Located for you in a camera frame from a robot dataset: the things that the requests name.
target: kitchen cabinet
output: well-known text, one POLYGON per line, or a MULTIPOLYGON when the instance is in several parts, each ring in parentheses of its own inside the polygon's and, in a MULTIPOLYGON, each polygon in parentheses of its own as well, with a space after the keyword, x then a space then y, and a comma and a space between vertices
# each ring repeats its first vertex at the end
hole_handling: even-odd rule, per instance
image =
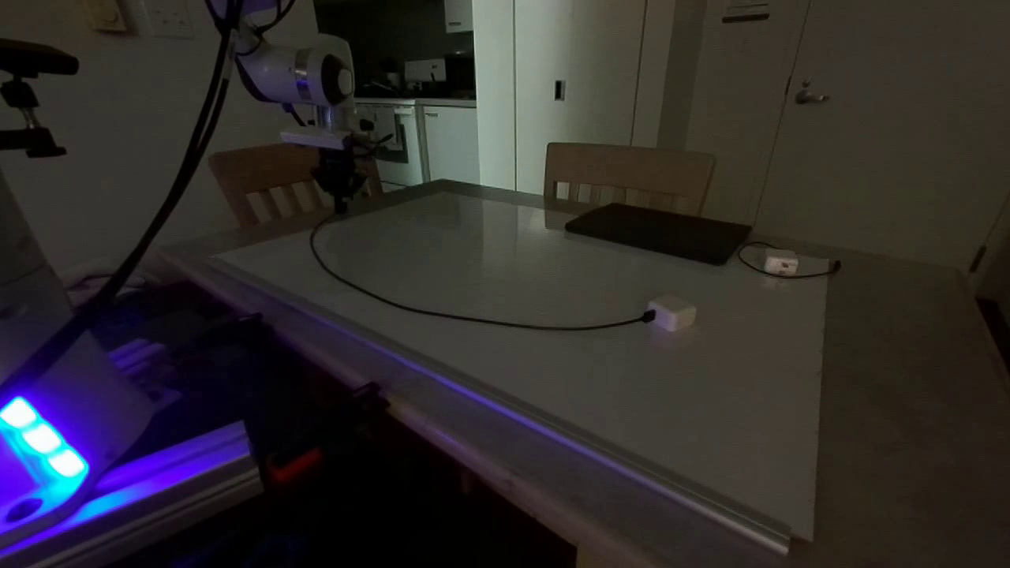
POLYGON ((476 109, 424 109, 426 180, 479 184, 476 109))
POLYGON ((446 0, 446 32, 473 32, 473 0, 446 0))

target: cabinet door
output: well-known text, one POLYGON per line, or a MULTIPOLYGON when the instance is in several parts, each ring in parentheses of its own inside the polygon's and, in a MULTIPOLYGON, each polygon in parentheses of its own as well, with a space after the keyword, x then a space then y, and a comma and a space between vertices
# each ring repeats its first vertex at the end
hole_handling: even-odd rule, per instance
POLYGON ((473 32, 473 7, 471 0, 446 0, 446 32, 473 32))
POLYGON ((643 0, 517 0, 517 189, 543 189, 545 141, 630 141, 643 0))
POLYGON ((426 161, 429 180, 476 180, 476 111, 473 109, 426 109, 426 161))

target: purple light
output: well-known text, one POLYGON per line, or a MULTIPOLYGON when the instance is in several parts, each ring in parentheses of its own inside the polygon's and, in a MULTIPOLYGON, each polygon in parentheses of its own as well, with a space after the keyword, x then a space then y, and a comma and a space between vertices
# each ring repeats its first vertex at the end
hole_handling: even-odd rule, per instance
POLYGON ((89 465, 83 461, 83 456, 75 456, 72 448, 59 452, 52 458, 52 468, 59 473, 59 478, 80 478, 89 470, 89 465))
POLYGON ((63 444, 63 435, 48 426, 48 423, 38 423, 31 428, 23 433, 23 440, 38 452, 38 456, 53 456, 59 444, 63 444))
POLYGON ((3 411, 0 419, 12 428, 24 428, 38 419, 36 407, 24 397, 12 397, 3 411))

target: wooden chair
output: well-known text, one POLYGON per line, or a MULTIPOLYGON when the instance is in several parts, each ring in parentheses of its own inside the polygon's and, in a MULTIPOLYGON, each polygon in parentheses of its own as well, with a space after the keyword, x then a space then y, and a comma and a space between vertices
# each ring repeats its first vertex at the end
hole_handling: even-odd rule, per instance
MULTIPOLYGON (((317 161, 313 149, 298 147, 255 147, 207 157, 240 229, 331 212, 331 195, 313 180, 317 161)), ((358 175, 366 176, 362 195, 382 194, 376 161, 360 157, 358 175)))
POLYGON ((701 216, 712 171, 701 153, 550 141, 543 198, 701 216))

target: power adapter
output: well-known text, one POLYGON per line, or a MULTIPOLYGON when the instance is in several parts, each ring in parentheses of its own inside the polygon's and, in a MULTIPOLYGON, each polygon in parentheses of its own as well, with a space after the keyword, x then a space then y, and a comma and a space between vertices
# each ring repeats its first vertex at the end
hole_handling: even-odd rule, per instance
POLYGON ((764 273, 768 276, 796 276, 799 255, 792 250, 764 250, 764 273))
POLYGON ((658 298, 648 311, 655 312, 655 324, 668 335, 691 327, 699 320, 699 306, 681 298, 658 298))

